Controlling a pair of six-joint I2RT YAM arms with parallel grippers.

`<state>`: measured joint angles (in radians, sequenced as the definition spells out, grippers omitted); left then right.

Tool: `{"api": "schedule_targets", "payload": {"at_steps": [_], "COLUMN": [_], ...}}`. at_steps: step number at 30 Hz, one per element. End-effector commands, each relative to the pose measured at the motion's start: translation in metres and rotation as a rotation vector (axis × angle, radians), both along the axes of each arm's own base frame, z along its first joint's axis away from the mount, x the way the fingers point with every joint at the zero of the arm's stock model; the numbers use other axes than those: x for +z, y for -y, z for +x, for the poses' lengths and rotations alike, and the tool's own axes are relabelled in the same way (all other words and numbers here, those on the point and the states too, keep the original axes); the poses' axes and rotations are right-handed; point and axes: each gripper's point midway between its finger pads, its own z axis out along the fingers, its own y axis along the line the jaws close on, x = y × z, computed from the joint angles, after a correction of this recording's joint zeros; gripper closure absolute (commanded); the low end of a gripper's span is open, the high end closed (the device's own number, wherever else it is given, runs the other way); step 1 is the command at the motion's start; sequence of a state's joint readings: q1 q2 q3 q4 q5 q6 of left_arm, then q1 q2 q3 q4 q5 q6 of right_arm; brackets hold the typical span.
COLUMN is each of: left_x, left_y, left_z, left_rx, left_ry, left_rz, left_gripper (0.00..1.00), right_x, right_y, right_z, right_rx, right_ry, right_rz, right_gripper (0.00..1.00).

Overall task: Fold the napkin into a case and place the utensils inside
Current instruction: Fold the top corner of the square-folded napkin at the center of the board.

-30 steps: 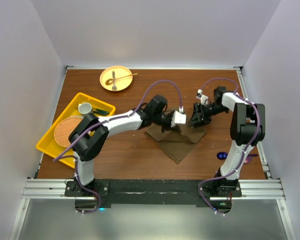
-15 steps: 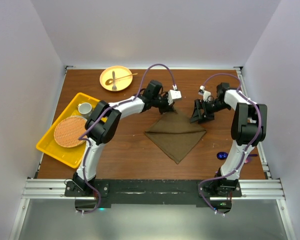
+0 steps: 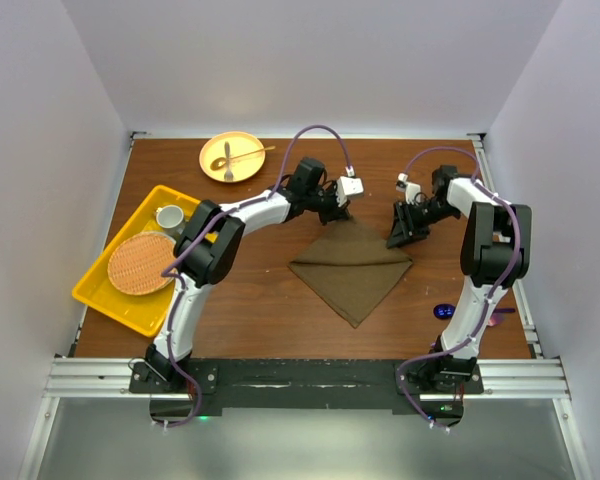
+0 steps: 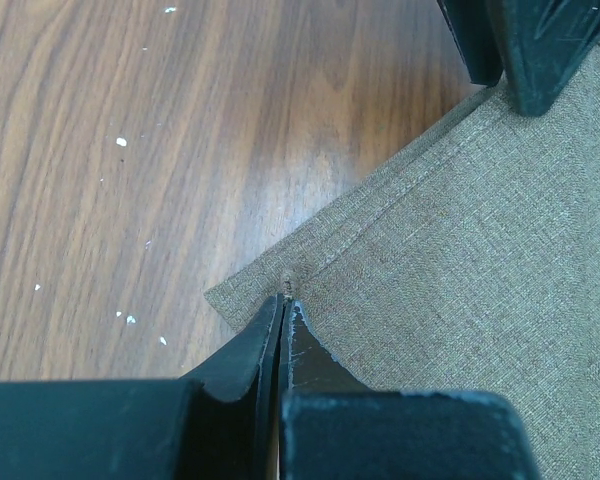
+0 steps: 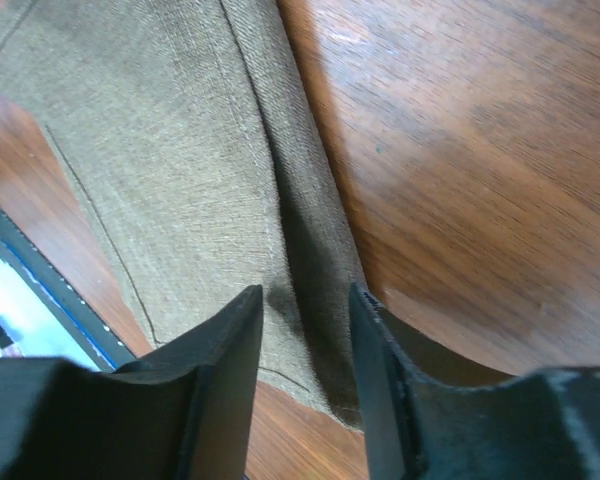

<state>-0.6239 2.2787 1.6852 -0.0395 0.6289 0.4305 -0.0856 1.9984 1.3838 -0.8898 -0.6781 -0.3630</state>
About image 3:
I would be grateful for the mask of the brown cloth napkin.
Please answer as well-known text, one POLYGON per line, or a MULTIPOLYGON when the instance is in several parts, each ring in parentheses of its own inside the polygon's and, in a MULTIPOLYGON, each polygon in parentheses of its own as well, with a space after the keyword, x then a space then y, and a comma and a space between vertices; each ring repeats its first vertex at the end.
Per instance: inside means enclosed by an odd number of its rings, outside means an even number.
POLYGON ((330 224, 289 269, 357 328, 412 265, 407 254, 388 249, 374 228, 349 219, 330 224))

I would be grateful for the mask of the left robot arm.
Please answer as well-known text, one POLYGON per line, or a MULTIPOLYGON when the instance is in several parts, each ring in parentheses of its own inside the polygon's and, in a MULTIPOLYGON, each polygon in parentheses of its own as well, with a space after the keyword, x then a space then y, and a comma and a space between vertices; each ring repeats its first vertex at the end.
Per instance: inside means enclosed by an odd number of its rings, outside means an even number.
POLYGON ((231 204, 201 202, 174 247, 175 260, 165 274, 175 288, 160 332, 147 348, 144 362, 153 382, 176 392, 194 380, 186 365, 194 333, 213 288, 233 267, 243 238, 268 226, 313 212, 325 225, 349 218, 350 201, 364 193, 362 180, 348 167, 335 180, 322 181, 324 165, 303 158, 293 174, 262 193, 231 204))

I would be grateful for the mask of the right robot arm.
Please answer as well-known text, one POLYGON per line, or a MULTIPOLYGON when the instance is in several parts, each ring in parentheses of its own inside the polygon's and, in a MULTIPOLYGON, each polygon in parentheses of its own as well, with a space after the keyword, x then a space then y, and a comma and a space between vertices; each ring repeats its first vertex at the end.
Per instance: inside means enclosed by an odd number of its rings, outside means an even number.
POLYGON ((398 175, 405 194, 394 204, 389 248, 424 240, 430 226, 449 217, 465 217, 460 266, 464 275, 451 320, 430 352, 397 368, 400 385, 410 393, 446 393, 471 380, 487 321, 513 284, 529 269, 531 208, 512 204, 483 183, 443 165, 432 174, 433 194, 398 175))

